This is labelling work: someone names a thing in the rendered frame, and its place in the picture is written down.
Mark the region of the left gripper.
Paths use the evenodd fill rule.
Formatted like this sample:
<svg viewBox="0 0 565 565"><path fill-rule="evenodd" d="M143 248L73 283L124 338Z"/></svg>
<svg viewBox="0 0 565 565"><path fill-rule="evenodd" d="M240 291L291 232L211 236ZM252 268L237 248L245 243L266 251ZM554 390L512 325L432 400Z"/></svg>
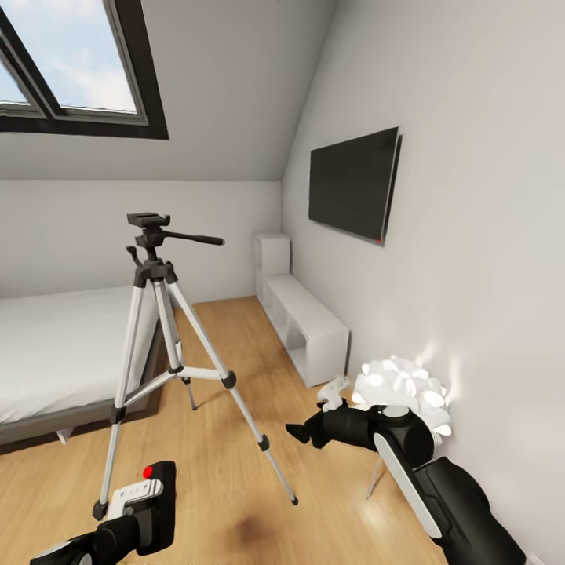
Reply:
<svg viewBox="0 0 565 565"><path fill-rule="evenodd" d="M161 509L155 506L134 512L132 515L105 520L97 526L98 530L107 530L115 540L115 555L111 565L117 564L132 550L150 545L157 538L156 522L161 516Z"/></svg>

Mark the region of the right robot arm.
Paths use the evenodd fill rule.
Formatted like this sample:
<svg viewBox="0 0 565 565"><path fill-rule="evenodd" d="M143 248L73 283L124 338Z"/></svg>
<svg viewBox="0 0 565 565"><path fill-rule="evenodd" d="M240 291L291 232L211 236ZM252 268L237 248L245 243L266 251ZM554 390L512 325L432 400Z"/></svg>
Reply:
<svg viewBox="0 0 565 565"><path fill-rule="evenodd" d="M322 387L321 410L304 425L286 430L303 444L322 449L331 440L379 452L448 565L533 565L493 517L479 483L447 457L432 461L434 441L425 420L403 405L348 407L339 396L345 374Z"/></svg>

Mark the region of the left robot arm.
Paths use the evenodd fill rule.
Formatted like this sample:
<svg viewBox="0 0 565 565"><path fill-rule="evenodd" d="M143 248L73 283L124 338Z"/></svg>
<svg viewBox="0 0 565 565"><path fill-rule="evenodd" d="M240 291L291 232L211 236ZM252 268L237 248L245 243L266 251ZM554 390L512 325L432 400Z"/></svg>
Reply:
<svg viewBox="0 0 565 565"><path fill-rule="evenodd" d="M133 512L132 503L162 493L161 480L145 480L114 492L106 520L95 532L71 538L40 552L30 565L115 565L132 550L157 538L161 509L155 506Z"/></svg>

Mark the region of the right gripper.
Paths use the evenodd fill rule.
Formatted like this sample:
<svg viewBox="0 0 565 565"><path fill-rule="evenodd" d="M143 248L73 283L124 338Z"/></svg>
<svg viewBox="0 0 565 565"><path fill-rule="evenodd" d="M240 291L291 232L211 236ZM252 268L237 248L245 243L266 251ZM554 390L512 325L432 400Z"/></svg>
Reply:
<svg viewBox="0 0 565 565"><path fill-rule="evenodd" d="M353 411L357 408L348 407L347 400L342 399L342 405L336 410L323 411L323 408L309 418L304 425L287 423L286 430L297 437L303 444L310 440L314 448L322 449L331 440L340 441L355 446L350 438L348 423Z"/></svg>

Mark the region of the digital camera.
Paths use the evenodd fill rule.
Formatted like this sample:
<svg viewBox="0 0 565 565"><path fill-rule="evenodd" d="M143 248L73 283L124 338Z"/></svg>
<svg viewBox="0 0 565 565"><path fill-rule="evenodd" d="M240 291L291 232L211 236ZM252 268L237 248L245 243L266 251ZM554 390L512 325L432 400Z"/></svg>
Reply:
<svg viewBox="0 0 565 565"><path fill-rule="evenodd" d="M159 461L147 466L143 472L143 477L147 480L161 480L164 487L160 495L129 505L133 508L133 512L153 506L156 509L161 509L161 516L156 522L157 538L150 545L137 549L140 556L157 553L173 544L175 537L176 465L173 461Z"/></svg>

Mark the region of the camera tripod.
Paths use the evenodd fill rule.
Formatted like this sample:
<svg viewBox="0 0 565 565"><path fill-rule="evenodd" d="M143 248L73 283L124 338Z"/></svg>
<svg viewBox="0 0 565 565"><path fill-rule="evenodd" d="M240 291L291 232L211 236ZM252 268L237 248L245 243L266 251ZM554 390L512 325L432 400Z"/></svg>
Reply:
<svg viewBox="0 0 565 565"><path fill-rule="evenodd" d="M237 380L234 372L232 372L232 370L230 372L226 370L226 367L224 366L223 361L218 355L218 352L215 349L212 341L210 340L204 326L201 324L199 317L196 315L195 309L191 306L186 293L181 288L177 275L173 270L173 265L170 263L170 261L164 263L161 257L156 257L155 247L161 246L163 239L167 236L178 239L190 239L196 242L214 244L216 246L221 246L222 244L224 244L224 240L216 236L186 235L162 230L161 225L168 225L170 223L169 214L167 214L166 216L159 216L157 213L134 213L128 214L127 218L129 224L142 228L142 234L140 236L136 236L135 240L138 246L144 247L146 249L148 259L145 260L144 263L142 263L137 258L136 248L134 246L126 247L127 251L132 254L133 260L136 262L137 269L135 270L133 299L129 316L129 325L126 334L126 343L122 357L122 365L119 375L118 390L116 394L115 404L111 406L110 421L113 424L113 429L111 432L108 459L104 473L104 483L100 500L96 502L93 507L93 517L97 519L98 525L101 525L106 520L106 516L108 514L108 508L110 505L108 494L111 486L113 466L115 463L115 452L118 446L121 421L127 415L126 408L131 403L134 403L138 399L141 399L141 397L150 394L150 392L154 391L154 389L157 389L158 387L164 385L167 381L172 379L179 379L181 377L182 381L188 387L193 410L196 410L197 407L195 406L194 397L191 392L190 378L208 378L222 381L224 387L231 391L232 395L240 406L242 413L245 415L246 420L250 424L251 429L257 437L259 447L267 454L268 459L270 460L273 468L278 474L278 477L281 479L282 484L289 493L289 496L292 499L292 503L294 505L298 505L298 499L290 489L286 479L283 477L283 474L279 470L279 467L269 450L270 443L268 437L266 435L261 435L259 428L256 426L256 423L251 417L250 412L246 408L241 395L235 387ZM174 292L174 295L176 296L176 299L178 299L180 306L184 309L186 316L195 328L199 339L206 347L206 350L213 363L215 364L217 370L199 369L185 366L184 357L182 355L182 344L177 333L175 318L171 308L172 306L170 305L170 299L167 294L165 281L169 284L169 287ZM141 305L144 296L144 289L147 283L153 285L155 299L159 308L159 315L162 324L162 335L164 335L169 355L170 369L164 374L158 376L156 379L152 379L141 388L138 388L136 391L131 392L127 395L130 370L132 369L133 351L135 349L135 341L137 340Z"/></svg>

